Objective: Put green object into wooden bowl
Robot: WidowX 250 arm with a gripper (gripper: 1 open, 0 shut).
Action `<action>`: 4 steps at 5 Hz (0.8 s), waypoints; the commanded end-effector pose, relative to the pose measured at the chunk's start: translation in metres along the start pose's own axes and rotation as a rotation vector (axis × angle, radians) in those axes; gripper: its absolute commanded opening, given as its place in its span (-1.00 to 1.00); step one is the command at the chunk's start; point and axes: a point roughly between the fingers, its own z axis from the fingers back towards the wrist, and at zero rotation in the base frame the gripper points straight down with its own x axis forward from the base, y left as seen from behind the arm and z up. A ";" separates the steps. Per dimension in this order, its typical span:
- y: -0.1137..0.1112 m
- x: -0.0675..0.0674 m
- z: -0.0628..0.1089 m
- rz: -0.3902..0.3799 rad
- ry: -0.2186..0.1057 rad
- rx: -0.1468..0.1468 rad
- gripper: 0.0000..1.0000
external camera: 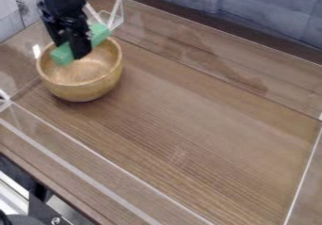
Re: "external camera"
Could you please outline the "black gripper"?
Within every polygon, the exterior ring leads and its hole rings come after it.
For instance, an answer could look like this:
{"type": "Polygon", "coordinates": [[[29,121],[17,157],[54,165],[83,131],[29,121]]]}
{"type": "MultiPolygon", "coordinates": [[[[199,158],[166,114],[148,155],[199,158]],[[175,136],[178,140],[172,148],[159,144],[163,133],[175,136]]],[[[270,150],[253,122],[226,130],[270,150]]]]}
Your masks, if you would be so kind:
{"type": "Polygon", "coordinates": [[[67,41],[75,59],[92,52],[91,31],[83,7],[86,0],[39,0],[43,23],[54,44],[59,47],[67,41]]]}

